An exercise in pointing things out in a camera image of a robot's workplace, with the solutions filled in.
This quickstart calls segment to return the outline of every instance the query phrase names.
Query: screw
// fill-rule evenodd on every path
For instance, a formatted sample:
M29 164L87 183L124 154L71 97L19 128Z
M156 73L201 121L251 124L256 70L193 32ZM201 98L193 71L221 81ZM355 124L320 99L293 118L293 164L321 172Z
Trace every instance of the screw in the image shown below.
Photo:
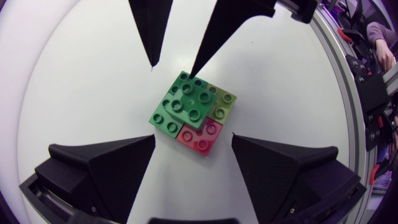
M374 133L371 133L371 141L373 141L375 137L376 135Z

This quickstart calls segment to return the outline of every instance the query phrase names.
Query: stacked lego bricks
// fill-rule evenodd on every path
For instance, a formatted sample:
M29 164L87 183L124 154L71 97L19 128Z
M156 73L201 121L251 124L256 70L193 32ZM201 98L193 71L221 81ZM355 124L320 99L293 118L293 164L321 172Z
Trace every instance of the stacked lego bricks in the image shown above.
M236 96L181 72L149 122L170 137L207 156Z

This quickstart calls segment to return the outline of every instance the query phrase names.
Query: person's arm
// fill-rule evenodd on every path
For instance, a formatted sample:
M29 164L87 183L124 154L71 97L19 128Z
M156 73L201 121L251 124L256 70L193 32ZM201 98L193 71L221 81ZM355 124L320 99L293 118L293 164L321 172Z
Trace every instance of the person's arm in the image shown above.
M389 44L392 44L397 38L395 32L385 28L377 22L371 22L366 32L370 44L376 49L376 57L381 68L388 71L395 64L394 55L389 49Z

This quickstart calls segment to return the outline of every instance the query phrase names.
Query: red lego stud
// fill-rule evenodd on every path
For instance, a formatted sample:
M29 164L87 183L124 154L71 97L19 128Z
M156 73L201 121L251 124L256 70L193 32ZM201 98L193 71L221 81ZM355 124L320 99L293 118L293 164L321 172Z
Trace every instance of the red lego stud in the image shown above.
M223 125L212 119L205 118L205 122L199 130L195 130L187 124L184 124L176 140L196 152L207 156L222 127Z

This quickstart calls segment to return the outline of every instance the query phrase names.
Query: white surface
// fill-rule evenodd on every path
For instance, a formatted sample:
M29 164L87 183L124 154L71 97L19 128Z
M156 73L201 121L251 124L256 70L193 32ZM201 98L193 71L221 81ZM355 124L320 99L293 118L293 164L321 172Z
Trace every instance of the white surface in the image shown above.
M29 223L17 170L17 133L25 90L51 33L78 0L8 0L0 12L0 190Z
M48 145L89 144L155 133L156 149L129 223L150 217L236 217L256 223L231 148L232 132L308 147L337 146L348 165L340 90L309 25L277 6L247 21L198 74L238 96L207 157L147 121L181 70L190 71L215 1L174 1L159 64L151 72L127 1L82 0L47 43L29 82L18 137L20 181ZM32 223L43 220L27 203Z

